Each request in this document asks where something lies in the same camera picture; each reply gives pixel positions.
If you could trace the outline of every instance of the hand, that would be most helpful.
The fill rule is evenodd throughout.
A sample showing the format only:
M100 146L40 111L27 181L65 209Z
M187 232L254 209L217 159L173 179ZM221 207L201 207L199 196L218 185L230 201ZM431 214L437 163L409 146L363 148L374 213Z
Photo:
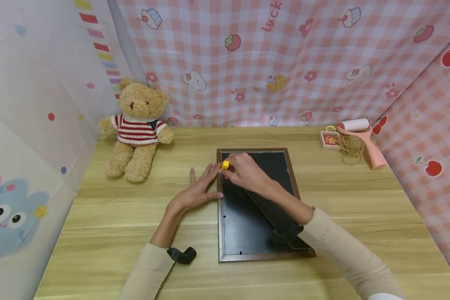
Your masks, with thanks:
M232 168L218 172L233 184L266 198L266 191L275 186L275 182L257 165L247 153L232 153L226 158Z
M178 193L175 198L168 204L168 208L187 210L196 208L210 200L220 199L223 194L220 192L209 192L207 188L215 180L220 169L220 164L210 163L202 176L198 180L195 179L194 168L190 169L190 186Z

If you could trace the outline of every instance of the striped sweater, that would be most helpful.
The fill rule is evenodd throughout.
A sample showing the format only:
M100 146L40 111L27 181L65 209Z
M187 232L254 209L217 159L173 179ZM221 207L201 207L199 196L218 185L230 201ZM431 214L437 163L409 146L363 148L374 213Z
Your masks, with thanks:
M165 126L160 120L136 119L124 115L111 117L112 125L118 131L118 141L129 145L149 145L158 142L158 133Z

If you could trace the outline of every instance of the wooden table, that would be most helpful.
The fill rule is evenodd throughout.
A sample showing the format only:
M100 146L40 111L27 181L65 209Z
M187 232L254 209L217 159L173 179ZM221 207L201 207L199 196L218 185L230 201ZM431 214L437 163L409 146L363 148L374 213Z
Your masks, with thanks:
M392 270L408 299L450 299L450 268L392 171L349 167L322 150L321 127L178 128L161 145L144 184L107 180L102 165L115 136L102 136L37 300L115 300L165 206L215 161L217 148L288 148L303 201L327 212ZM189 212L174 247L193 246L191 265L175 264L158 299L357 299L323 257L218 263L217 204Z

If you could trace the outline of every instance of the polka dot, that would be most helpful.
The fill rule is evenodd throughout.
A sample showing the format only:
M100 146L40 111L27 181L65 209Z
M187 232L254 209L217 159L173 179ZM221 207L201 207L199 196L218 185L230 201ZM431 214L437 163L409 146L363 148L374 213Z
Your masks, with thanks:
M25 28L25 26L23 25L16 25L15 26L15 31L17 32L18 35L20 35L21 37L25 37L27 35L27 29Z

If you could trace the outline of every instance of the pink checkered fabric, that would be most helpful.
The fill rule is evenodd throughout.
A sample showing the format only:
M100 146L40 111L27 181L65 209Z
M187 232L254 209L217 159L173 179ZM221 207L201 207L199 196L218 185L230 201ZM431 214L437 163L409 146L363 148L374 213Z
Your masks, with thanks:
M450 265L450 44L384 116L377 143Z
M181 126L375 121L450 42L450 2L117 2Z

